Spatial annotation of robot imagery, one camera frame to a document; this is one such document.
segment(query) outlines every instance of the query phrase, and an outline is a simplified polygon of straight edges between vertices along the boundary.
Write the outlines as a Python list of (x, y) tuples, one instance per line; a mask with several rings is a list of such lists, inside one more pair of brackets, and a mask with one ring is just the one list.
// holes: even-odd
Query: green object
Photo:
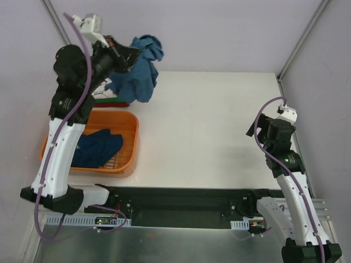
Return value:
[(106, 103), (106, 102), (124, 102), (119, 98), (108, 98), (108, 99), (97, 99), (96, 103)]

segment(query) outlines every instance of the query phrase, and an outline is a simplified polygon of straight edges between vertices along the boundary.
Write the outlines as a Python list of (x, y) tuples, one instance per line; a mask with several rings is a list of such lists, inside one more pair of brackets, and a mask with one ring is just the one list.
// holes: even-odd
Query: white table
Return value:
[[(134, 174), (125, 179), (71, 175), (71, 184), (279, 188), (263, 152), (245, 135), (261, 106), (280, 96), (274, 74), (160, 72), (157, 81), (149, 103), (127, 108), (140, 121)], [(265, 113), (277, 116), (279, 103)]]

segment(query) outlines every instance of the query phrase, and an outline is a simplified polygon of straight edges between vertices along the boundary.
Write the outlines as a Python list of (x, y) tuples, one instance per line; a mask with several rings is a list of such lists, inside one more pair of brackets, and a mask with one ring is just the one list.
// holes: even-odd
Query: dark blue fabric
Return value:
[(156, 37), (144, 35), (140, 38), (135, 37), (131, 47), (141, 49), (131, 71), (125, 74), (112, 73), (112, 82), (107, 84), (105, 89), (111, 89), (119, 99), (129, 104), (134, 100), (148, 102), (156, 87), (158, 76), (152, 62), (162, 60), (162, 45)]
[(102, 167), (122, 148), (122, 145), (122, 135), (112, 135), (110, 129), (82, 135), (78, 141), (71, 166)]

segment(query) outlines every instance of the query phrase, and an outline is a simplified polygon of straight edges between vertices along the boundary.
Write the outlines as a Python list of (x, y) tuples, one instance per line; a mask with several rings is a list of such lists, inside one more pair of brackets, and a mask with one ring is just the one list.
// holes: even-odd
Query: gray floor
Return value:
[[(52, 235), (56, 226), (46, 226)], [(59, 237), (80, 227), (63, 227)], [(273, 231), (263, 238), (247, 232), (179, 228), (126, 227), (114, 233), (87, 230), (59, 243), (42, 242), (35, 263), (282, 263), (281, 247)]]

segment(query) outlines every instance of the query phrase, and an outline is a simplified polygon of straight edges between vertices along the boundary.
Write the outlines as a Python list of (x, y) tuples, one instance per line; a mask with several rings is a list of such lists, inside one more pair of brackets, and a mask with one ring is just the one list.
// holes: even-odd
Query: orange basket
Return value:
[[(139, 121), (127, 111), (93, 110), (83, 132), (85, 135), (98, 130), (110, 129), (111, 134), (121, 134), (122, 148), (101, 168), (71, 167), (73, 175), (93, 175), (101, 177), (126, 178), (131, 176), (137, 166), (139, 150)], [(42, 146), (43, 158), (48, 137)]]

